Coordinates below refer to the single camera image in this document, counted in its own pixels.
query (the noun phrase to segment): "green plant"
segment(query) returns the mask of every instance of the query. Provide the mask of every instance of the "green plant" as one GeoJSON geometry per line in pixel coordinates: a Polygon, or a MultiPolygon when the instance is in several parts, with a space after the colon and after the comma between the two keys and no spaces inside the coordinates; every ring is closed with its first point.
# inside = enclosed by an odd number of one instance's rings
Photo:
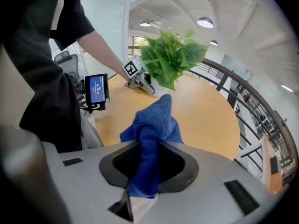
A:
{"type": "Polygon", "coordinates": [[[185,43],[172,31],[160,31],[158,39],[145,39],[149,46],[140,46],[144,69],[166,88],[174,89],[174,81],[205,58],[208,46],[191,39],[196,29],[184,31],[185,43]]]}

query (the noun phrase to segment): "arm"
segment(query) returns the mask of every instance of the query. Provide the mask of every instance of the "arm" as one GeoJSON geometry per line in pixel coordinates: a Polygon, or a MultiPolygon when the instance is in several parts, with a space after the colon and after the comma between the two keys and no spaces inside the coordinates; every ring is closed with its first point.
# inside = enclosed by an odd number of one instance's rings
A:
{"type": "Polygon", "coordinates": [[[117,58],[115,53],[111,50],[99,33],[93,31],[83,37],[78,38],[77,42],[96,60],[114,70],[124,79],[128,80],[128,76],[122,69],[123,63],[117,58]]]}

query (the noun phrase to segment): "railing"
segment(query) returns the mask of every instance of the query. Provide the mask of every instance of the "railing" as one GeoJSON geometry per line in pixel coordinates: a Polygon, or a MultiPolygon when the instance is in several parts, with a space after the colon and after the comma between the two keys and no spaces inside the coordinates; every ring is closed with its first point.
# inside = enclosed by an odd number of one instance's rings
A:
{"type": "MultiPolygon", "coordinates": [[[[129,46],[128,48],[134,48],[134,49],[138,49],[138,46],[129,46]]],[[[289,156],[287,157],[288,160],[292,160],[293,159],[293,155],[296,156],[296,158],[298,159],[298,153],[293,154],[291,152],[290,149],[290,139],[288,139],[287,137],[290,136],[290,134],[286,134],[285,130],[283,128],[282,123],[279,121],[278,117],[276,116],[275,112],[272,110],[272,108],[270,107],[270,105],[265,101],[265,99],[247,82],[245,81],[243,78],[241,78],[240,76],[238,76],[237,74],[235,74],[233,71],[227,69],[224,66],[219,65],[218,63],[215,63],[211,60],[208,59],[204,59],[203,62],[201,62],[200,64],[198,64],[197,68],[204,70],[205,72],[207,72],[207,74],[212,74],[215,77],[217,77],[218,79],[220,79],[220,82],[216,82],[202,74],[199,74],[193,70],[190,70],[189,72],[204,78],[205,80],[215,84],[217,87],[216,89],[218,91],[220,90],[224,90],[225,92],[227,92],[229,95],[231,95],[232,97],[234,97],[239,104],[243,105],[249,112],[250,114],[254,117],[256,124],[258,126],[260,126],[261,132],[260,133],[256,133],[251,127],[250,125],[247,124],[247,122],[242,119],[241,116],[239,116],[237,113],[236,117],[255,135],[255,137],[260,140],[262,138],[263,133],[266,134],[268,140],[270,141],[270,143],[272,144],[272,146],[274,147],[275,150],[279,151],[280,156],[281,156],[281,166],[283,167],[285,165],[285,161],[286,161],[286,157],[284,156],[284,153],[281,152],[281,150],[278,148],[278,144],[275,141],[275,138],[277,136],[279,136],[285,143],[285,146],[287,148],[287,151],[289,153],[289,156]],[[239,93],[244,97],[246,95],[249,96],[248,100],[246,102],[244,102],[244,100],[240,99],[237,95],[235,95],[233,92],[227,90],[226,88],[223,87],[224,83],[226,82],[227,78],[230,77],[232,78],[232,80],[235,80],[238,84],[240,84],[242,86],[242,88],[239,90],[239,93]],[[267,116],[267,119],[271,121],[271,124],[273,124],[275,126],[275,131],[273,132],[273,130],[269,130],[269,124],[267,124],[266,122],[264,122],[264,120],[262,121],[260,119],[261,116],[267,116]]],[[[246,141],[246,143],[248,143],[249,147],[252,146],[251,142],[242,134],[240,133],[240,136],[242,139],[244,139],[246,141]]],[[[263,161],[263,157],[262,155],[259,153],[259,149],[261,149],[261,146],[257,147],[257,146],[252,146],[252,149],[250,149],[250,152],[244,153],[243,155],[241,155],[241,158],[244,157],[248,157],[255,165],[256,167],[263,173],[262,168],[257,164],[257,162],[251,157],[251,154],[256,153],[258,155],[258,157],[263,161]]]]}

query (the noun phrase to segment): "gray fabric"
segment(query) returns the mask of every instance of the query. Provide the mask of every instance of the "gray fabric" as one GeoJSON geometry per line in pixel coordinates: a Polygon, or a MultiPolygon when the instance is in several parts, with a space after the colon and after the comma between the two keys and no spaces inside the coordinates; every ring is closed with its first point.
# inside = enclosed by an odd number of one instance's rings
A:
{"type": "Polygon", "coordinates": [[[104,147],[97,130],[81,113],[81,143],[82,150],[104,147]]]}

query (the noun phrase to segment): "ceiling light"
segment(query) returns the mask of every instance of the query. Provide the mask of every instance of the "ceiling light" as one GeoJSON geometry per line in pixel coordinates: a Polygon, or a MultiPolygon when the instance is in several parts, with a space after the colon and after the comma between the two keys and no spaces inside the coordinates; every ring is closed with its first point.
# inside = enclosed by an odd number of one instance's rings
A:
{"type": "Polygon", "coordinates": [[[204,27],[204,28],[213,28],[214,24],[211,19],[208,17],[201,17],[197,21],[198,25],[204,27]]]}
{"type": "Polygon", "coordinates": [[[218,42],[216,40],[211,40],[210,43],[214,46],[218,46],[218,42]]]}
{"type": "Polygon", "coordinates": [[[149,21],[142,21],[140,23],[140,26],[143,26],[143,27],[150,27],[150,22],[149,21]]]}
{"type": "Polygon", "coordinates": [[[292,92],[293,93],[293,91],[289,88],[289,87],[286,87],[285,85],[281,85],[283,88],[285,88],[286,90],[288,90],[289,92],[292,92]]]}

